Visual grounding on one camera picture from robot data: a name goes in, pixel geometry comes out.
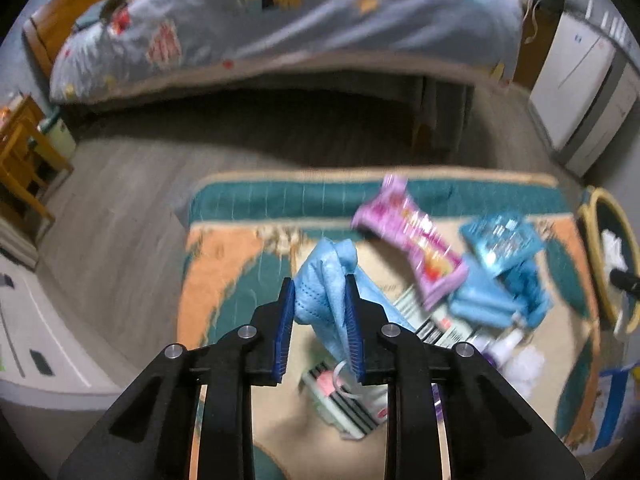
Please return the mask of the white tissue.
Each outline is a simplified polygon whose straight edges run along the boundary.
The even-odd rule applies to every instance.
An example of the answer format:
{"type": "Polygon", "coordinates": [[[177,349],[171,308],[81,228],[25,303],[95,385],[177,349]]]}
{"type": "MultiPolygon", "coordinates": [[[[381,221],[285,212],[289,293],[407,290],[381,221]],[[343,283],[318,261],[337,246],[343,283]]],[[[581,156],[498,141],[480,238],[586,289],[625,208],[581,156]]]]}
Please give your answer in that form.
{"type": "Polygon", "coordinates": [[[524,398],[529,399],[538,384],[546,359],[534,346],[527,346],[501,367],[504,379],[524,398]]]}

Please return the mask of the purple spray bottle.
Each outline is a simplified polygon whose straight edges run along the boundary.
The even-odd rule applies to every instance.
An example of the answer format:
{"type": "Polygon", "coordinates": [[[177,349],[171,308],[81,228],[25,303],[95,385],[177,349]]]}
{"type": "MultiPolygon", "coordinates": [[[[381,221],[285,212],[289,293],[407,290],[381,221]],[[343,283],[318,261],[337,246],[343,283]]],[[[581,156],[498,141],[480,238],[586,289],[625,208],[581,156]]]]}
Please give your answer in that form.
{"type": "Polygon", "coordinates": [[[479,330],[468,343],[478,350],[495,368],[503,367],[508,362],[516,348],[524,341],[526,333],[520,328],[512,328],[492,338],[487,332],[479,330]]]}

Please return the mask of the blue pill blister pack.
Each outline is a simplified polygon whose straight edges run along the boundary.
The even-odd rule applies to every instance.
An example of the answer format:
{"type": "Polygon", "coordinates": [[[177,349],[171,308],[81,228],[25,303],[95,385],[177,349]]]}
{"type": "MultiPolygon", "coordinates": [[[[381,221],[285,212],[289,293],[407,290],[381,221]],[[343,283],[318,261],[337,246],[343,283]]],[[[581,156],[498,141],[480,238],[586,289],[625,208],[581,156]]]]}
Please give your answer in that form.
{"type": "Polygon", "coordinates": [[[493,278],[544,249],[535,227],[516,211],[477,218],[460,226],[459,232],[493,278]]]}

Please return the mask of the pink snack wrapper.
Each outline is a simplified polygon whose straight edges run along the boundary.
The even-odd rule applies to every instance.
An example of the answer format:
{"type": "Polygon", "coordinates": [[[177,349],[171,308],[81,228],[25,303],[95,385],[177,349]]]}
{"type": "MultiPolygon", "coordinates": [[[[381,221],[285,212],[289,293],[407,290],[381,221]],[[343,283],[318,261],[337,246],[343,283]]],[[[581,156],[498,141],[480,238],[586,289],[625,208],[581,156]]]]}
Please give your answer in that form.
{"type": "Polygon", "coordinates": [[[406,256],[426,310],[468,277],[462,255],[442,237],[409,194],[408,181],[397,174],[385,176],[378,194],[358,207],[352,227],[373,233],[406,256]]]}

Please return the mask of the light blue face mask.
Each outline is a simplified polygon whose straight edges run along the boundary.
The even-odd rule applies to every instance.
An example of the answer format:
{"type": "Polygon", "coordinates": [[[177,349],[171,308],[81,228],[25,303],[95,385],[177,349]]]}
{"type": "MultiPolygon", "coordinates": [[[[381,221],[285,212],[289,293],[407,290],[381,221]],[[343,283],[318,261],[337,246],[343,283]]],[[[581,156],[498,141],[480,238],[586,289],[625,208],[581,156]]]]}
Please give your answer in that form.
{"type": "Polygon", "coordinates": [[[358,354],[363,346],[351,335],[356,325],[348,312],[352,306],[349,276],[354,278],[358,297],[381,306],[387,322],[412,329],[360,268],[355,244],[326,237],[318,241],[294,276],[295,321],[311,326],[326,351],[343,362],[357,382],[363,382],[363,357],[358,354]]]}

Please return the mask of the teal glove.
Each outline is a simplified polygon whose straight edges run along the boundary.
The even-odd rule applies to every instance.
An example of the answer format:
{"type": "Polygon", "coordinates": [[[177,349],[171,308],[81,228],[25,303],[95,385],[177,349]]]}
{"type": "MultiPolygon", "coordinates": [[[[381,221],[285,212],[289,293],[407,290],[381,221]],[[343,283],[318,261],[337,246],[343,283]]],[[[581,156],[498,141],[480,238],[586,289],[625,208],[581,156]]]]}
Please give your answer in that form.
{"type": "Polygon", "coordinates": [[[518,304],[523,323],[534,330],[546,317],[551,300],[539,277],[534,258],[529,258],[502,274],[504,287],[518,304]]]}

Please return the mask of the green white medicine box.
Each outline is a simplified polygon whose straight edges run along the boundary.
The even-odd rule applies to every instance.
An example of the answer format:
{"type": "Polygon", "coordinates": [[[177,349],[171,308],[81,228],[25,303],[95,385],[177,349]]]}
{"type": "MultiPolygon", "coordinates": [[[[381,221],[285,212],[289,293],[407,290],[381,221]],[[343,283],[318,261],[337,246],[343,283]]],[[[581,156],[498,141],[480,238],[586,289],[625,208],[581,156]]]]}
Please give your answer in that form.
{"type": "MultiPolygon", "coordinates": [[[[413,286],[397,296],[394,307],[424,344],[449,349],[474,333],[471,325],[449,313],[446,302],[423,309],[413,286]]],[[[387,388],[363,387],[346,365],[323,360],[306,370],[299,385],[308,391],[321,418],[343,439],[361,440],[386,422],[387,388]]]]}

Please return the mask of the teal yellow trash bin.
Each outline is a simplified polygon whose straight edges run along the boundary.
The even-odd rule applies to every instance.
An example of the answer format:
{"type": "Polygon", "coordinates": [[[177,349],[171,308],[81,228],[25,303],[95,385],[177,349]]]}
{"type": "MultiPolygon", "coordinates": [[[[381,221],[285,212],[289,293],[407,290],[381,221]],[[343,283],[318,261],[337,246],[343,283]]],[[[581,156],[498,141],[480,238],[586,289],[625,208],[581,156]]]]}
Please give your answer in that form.
{"type": "Polygon", "coordinates": [[[588,186],[577,211],[599,308],[618,338],[639,328],[639,296],[614,287],[610,272],[620,269],[639,276],[639,245],[622,206],[605,188],[588,186]]]}

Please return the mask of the blue strawberry carton box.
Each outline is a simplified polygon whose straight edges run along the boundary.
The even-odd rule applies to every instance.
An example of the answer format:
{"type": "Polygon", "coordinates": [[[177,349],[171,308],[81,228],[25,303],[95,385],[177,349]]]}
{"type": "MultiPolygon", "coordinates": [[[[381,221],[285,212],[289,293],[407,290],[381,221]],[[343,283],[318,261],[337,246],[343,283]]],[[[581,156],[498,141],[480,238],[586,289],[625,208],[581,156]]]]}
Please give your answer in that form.
{"type": "Polygon", "coordinates": [[[588,434],[573,453],[584,456],[620,442],[639,415],[639,363],[605,370],[599,376],[588,434]]]}

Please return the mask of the green orange patterned mat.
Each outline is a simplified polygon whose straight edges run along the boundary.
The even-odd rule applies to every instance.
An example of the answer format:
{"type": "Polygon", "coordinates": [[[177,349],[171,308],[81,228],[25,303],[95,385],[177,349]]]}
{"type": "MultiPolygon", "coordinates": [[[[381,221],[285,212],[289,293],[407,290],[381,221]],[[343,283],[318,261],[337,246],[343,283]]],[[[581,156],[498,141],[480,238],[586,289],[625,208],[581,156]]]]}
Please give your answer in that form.
{"type": "MultiPolygon", "coordinates": [[[[448,347],[472,328],[444,306],[425,311],[401,252],[350,226],[378,194],[380,170],[276,171],[210,178],[186,205],[186,272],[177,338],[213,344],[273,301],[318,240],[352,240],[363,271],[431,344],[448,347]]],[[[516,210],[544,239],[536,257],[551,307],[526,337],[544,356],[529,404],[570,447],[596,433],[591,416],[600,372],[600,327],[587,256],[554,177],[473,168],[406,171],[409,194],[455,249],[468,220],[516,210]]],[[[386,409],[337,411],[331,363],[307,326],[293,330],[288,370],[274,389],[253,393],[255,468],[261,479],[379,479],[384,474],[386,409]]]]}

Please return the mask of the white air purifier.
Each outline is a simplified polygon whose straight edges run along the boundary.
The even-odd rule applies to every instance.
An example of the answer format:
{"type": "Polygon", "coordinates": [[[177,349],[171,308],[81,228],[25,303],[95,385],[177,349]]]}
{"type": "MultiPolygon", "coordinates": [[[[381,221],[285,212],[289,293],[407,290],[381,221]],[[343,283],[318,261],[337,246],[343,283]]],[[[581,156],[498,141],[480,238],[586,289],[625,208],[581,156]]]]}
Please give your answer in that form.
{"type": "Polygon", "coordinates": [[[620,46],[563,14],[528,103],[554,159],[584,176],[638,99],[639,75],[620,46]]]}

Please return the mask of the wooden tv cabinet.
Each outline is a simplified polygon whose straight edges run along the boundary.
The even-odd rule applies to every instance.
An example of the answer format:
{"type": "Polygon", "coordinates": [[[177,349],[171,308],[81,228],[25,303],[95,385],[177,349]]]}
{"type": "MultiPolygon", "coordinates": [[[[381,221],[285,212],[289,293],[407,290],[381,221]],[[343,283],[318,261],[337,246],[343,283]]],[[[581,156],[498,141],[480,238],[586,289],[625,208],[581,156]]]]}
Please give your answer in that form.
{"type": "Polygon", "coordinates": [[[513,81],[532,90],[544,67],[564,10],[565,0],[542,0],[536,4],[535,17],[529,15],[523,25],[518,66],[513,81]]]}

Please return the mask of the cartoon print blue duvet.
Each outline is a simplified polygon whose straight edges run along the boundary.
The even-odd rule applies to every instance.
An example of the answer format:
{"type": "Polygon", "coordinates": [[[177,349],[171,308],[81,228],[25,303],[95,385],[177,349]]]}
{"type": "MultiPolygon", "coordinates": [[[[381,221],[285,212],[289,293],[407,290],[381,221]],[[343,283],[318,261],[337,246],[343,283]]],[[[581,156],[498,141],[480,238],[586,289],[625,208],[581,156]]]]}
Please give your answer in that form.
{"type": "Polygon", "coordinates": [[[96,104],[262,74],[363,70],[504,87],[520,0],[103,0],[50,77],[58,104],[96,104]]]}

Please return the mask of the wooden side stool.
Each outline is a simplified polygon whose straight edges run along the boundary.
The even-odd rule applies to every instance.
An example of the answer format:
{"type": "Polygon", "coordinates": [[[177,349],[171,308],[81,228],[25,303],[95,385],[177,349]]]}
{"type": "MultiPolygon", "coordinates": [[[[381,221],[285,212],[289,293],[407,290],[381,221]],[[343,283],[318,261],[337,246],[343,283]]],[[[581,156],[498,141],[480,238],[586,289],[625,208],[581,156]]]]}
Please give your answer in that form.
{"type": "Polygon", "coordinates": [[[1,217],[29,236],[32,229],[26,216],[33,212],[40,219],[55,222],[40,195],[47,191],[47,169],[71,174],[74,167],[39,131],[47,114],[29,94],[17,93],[1,109],[1,217]]]}

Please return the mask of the wooden bed headboard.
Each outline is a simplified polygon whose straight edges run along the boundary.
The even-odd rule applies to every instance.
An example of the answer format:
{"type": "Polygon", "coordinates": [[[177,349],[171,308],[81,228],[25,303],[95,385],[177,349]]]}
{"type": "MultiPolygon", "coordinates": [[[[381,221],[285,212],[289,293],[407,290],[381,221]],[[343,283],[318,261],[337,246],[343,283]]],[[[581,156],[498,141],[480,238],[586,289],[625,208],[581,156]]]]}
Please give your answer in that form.
{"type": "Polygon", "coordinates": [[[35,11],[23,25],[23,36],[40,72],[50,78],[58,52],[76,22],[100,0],[51,0],[35,11]]]}

